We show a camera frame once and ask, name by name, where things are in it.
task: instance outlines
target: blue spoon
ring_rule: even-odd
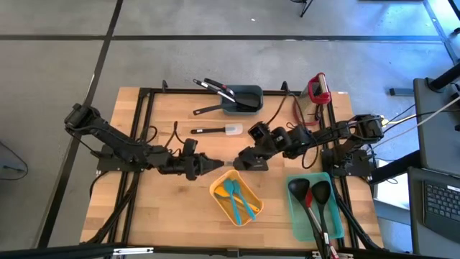
[[[246,199],[243,197],[242,187],[239,185],[239,182],[237,180],[233,180],[233,189],[234,189],[234,192],[238,194],[239,198],[243,201],[247,214],[249,214],[252,220],[256,220],[256,215],[252,211],[251,207],[249,207],[249,204],[246,202]]]
[[[224,181],[224,189],[230,195],[231,205],[233,206],[233,212],[235,213],[236,224],[241,225],[242,224],[242,218],[239,216],[238,208],[236,207],[236,202],[235,202],[235,199],[233,197],[233,192],[234,192],[233,182],[230,179],[225,179],[225,181]]]

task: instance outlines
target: desk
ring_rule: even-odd
[[[120,88],[111,118],[111,125],[127,135],[131,129],[138,93],[139,88]],[[348,94],[333,92],[332,97],[336,120],[351,118]],[[240,150],[254,144],[248,134],[230,137],[223,133],[192,135],[190,130],[241,122],[246,132],[255,122],[267,121],[272,117],[281,99],[281,96],[265,96],[264,108],[253,117],[228,117],[222,111],[193,116],[192,110],[215,105],[219,97],[205,94],[155,94],[150,124],[158,128],[158,135],[152,144],[165,144],[173,130],[173,122],[178,121],[180,138],[184,140],[189,137],[198,141],[196,152],[205,152],[213,159],[233,161]],[[272,129],[285,127],[289,121],[293,122],[292,101],[287,100],[272,122]],[[182,145],[174,139],[169,147],[174,150]],[[315,149],[312,148],[306,160],[312,161],[314,156]],[[300,159],[288,160],[278,154],[268,160],[270,170],[267,172],[240,172],[244,181],[264,202],[264,209],[257,221],[245,227],[235,227],[230,223],[208,190],[211,183],[231,167],[218,168],[199,176],[196,181],[188,181],[185,176],[163,176],[155,169],[145,171],[140,176],[128,243],[174,247],[315,249],[314,242],[299,242],[293,236],[284,182],[285,177],[292,174],[321,172],[321,159],[307,171],[301,168]],[[114,209],[120,175],[120,172],[107,173],[95,184],[81,241],[93,237]],[[382,246],[369,186],[359,178],[347,179],[354,216],[374,242]],[[341,215],[341,218],[346,233],[345,245],[349,247],[348,226],[345,217]],[[119,230],[123,223],[124,215],[119,221]],[[115,240],[121,240],[121,231],[117,231]]]

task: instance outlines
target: black rubber handle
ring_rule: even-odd
[[[213,85],[213,86],[217,86],[217,87],[219,87],[219,88],[222,89],[222,90],[226,90],[226,86],[225,86],[224,84],[222,84],[222,83],[219,83],[218,81],[214,81],[214,80],[209,79],[209,78],[204,78],[204,81],[205,81],[206,83],[210,83],[210,84]]]
[[[203,134],[203,133],[213,133],[213,132],[225,132],[225,127],[216,128],[216,129],[192,129],[190,133],[192,134]]]
[[[196,80],[196,79],[193,79],[193,82],[196,83],[197,85],[203,87],[203,88],[206,88],[206,89],[208,89],[210,91],[213,91],[216,94],[219,92],[219,90],[215,89],[214,87],[212,87],[212,86],[209,87],[207,83],[203,83],[203,82],[201,82],[199,80]]]
[[[195,111],[193,111],[193,115],[200,115],[200,114],[203,114],[205,112],[211,112],[211,111],[215,111],[217,109],[223,109],[223,108],[226,108],[226,107],[230,107],[230,106],[235,106],[236,104],[219,104],[219,105],[214,105],[214,106],[210,106],[210,107],[206,107],[206,108],[201,108],[201,109],[197,109]]]

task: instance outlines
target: concrete floor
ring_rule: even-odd
[[[115,3],[0,0],[0,34],[105,35]],[[430,3],[438,16],[437,9],[444,10],[441,7],[447,4],[446,0]],[[126,0],[115,34],[437,35],[418,1],[314,1],[303,19],[298,18],[300,9],[300,4],[288,0]],[[457,26],[451,15],[447,27]],[[20,181],[0,181],[0,250],[35,245],[69,141],[63,120],[75,102],[84,100],[101,45],[100,41],[0,41],[0,140],[30,168]],[[389,97],[389,88],[410,88],[414,78],[436,77],[452,65],[441,42],[112,42],[93,105],[109,119],[120,86],[159,87],[165,79],[172,87],[191,88],[191,79],[208,76],[227,83],[256,83],[264,89],[278,89],[286,80],[291,89],[301,90],[323,71],[332,90],[350,93],[356,114],[393,117],[414,101]],[[404,124],[388,135],[412,125]],[[405,138],[405,145],[389,142],[376,152],[393,159],[418,148],[416,132]],[[100,146],[91,138],[85,141]],[[50,245],[78,243],[95,167],[96,159],[80,148]],[[387,226],[407,231],[393,223]],[[393,237],[387,236],[386,246],[410,250],[410,244],[392,242]]]

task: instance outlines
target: yellow container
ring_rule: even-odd
[[[217,204],[222,208],[222,210],[225,212],[225,214],[230,219],[230,221],[235,226],[242,227],[252,220],[249,214],[247,213],[246,209],[244,208],[244,205],[239,202],[236,203],[236,207],[238,208],[239,216],[241,217],[241,225],[238,225],[235,220],[234,211],[233,211],[233,207],[231,206],[230,198],[220,198],[220,197],[217,197],[217,195],[214,193],[217,187],[219,186],[221,186],[222,188],[224,187],[224,181],[227,178],[231,180],[237,180],[239,182],[239,185],[241,186],[241,194],[246,199],[246,202],[248,204],[252,204],[256,206],[257,208],[259,208],[258,212],[253,210],[256,217],[264,208],[264,203],[261,200],[259,200],[257,196],[255,196],[255,194],[251,191],[251,189],[243,181],[243,179],[239,175],[239,172],[236,170],[227,171],[225,174],[223,174],[221,177],[219,177],[217,180],[215,180],[211,184],[211,186],[209,187],[209,193],[211,194],[211,196],[216,200]]]

